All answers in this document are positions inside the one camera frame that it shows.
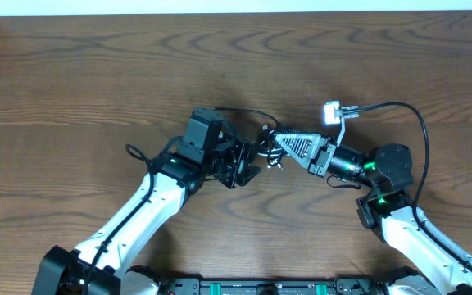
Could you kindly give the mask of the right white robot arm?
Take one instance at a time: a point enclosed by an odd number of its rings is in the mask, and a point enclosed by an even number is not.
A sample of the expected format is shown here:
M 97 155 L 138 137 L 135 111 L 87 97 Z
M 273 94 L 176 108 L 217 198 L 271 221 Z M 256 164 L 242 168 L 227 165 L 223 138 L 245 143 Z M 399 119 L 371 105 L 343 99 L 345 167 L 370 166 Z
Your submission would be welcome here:
M 281 132 L 275 146 L 319 177 L 334 176 L 369 188 L 356 200 L 362 225 L 414 265 L 389 272 L 378 282 L 384 294 L 472 294 L 472 256 L 413 205 L 411 151 L 388 144 L 369 153 L 319 134 Z

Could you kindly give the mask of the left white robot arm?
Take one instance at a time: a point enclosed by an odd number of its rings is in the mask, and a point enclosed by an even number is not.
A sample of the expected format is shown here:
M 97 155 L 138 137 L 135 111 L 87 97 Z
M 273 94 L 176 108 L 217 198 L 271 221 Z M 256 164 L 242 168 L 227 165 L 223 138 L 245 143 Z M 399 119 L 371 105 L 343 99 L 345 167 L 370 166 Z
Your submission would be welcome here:
M 252 165 L 254 143 L 215 109 L 194 109 L 184 135 L 152 159 L 129 144 L 125 150 L 146 164 L 142 183 L 95 234 L 71 251 L 55 246 L 43 257 L 34 294 L 157 293 L 156 279 L 130 269 L 154 233 L 208 180 L 232 189 L 260 171 Z

